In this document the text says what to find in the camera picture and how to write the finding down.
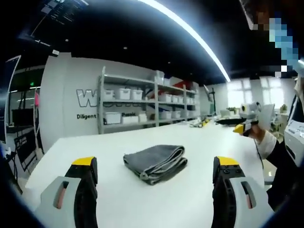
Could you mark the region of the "person's right hand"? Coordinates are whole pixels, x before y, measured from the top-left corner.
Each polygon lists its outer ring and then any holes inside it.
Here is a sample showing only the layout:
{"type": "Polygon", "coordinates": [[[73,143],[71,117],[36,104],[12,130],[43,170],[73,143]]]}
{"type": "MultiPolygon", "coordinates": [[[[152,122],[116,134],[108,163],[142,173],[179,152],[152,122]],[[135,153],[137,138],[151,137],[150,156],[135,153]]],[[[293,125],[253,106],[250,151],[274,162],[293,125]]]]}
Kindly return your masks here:
{"type": "Polygon", "coordinates": [[[253,138],[258,143],[261,143],[266,134],[266,130],[261,128],[258,124],[252,124],[251,128],[246,131],[248,137],[253,138]]]}

